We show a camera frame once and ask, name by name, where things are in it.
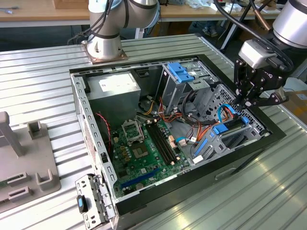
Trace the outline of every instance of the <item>gray plastic holder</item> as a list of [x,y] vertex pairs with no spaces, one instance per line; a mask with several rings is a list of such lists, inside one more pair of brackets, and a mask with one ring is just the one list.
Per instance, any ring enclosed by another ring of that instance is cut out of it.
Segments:
[[46,124],[12,131],[0,112],[0,213],[61,188]]

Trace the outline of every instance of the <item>aluminum table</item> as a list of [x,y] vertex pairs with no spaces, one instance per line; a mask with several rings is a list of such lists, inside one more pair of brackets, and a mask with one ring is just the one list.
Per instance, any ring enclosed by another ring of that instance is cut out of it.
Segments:
[[[192,34],[123,41],[133,60],[203,53],[229,78],[233,63]],[[91,173],[75,114],[69,69],[90,66],[79,45],[0,53],[0,110],[13,129],[48,126],[62,188],[0,214],[0,229],[84,230],[74,181]],[[307,135],[282,106],[263,111],[287,134],[247,168],[135,227],[164,229],[303,229],[307,207]]]

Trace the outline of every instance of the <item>motherboard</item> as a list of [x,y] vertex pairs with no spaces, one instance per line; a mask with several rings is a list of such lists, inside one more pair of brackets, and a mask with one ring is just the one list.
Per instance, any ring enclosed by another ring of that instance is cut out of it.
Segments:
[[118,177],[114,184],[116,197],[142,189],[190,166],[184,153],[172,141],[163,120],[137,122],[130,121],[112,132],[112,163]]

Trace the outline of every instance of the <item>ram slot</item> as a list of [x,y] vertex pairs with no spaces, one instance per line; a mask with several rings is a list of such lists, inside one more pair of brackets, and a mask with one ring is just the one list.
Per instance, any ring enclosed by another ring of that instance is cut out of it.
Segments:
[[163,137],[160,129],[157,127],[156,124],[154,125],[147,125],[146,129],[152,138],[155,146],[157,147],[159,153],[161,154],[163,161],[166,165],[170,165],[171,162],[176,162],[176,156],[174,155],[172,149],[170,148],[169,144]]

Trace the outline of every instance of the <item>wooden table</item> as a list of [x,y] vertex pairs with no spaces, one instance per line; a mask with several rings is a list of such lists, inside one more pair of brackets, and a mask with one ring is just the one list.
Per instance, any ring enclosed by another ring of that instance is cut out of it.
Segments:
[[[0,8],[10,6],[19,6],[20,9],[13,10],[13,14],[0,12],[0,28],[89,24],[87,9],[55,9],[53,0],[0,0]],[[232,15],[238,18],[242,12],[235,12]],[[277,17],[277,14],[263,15],[266,19]],[[211,8],[194,9],[188,5],[161,6],[161,17],[162,22],[225,20],[224,16]],[[254,18],[253,12],[249,12],[246,16],[246,19]]]

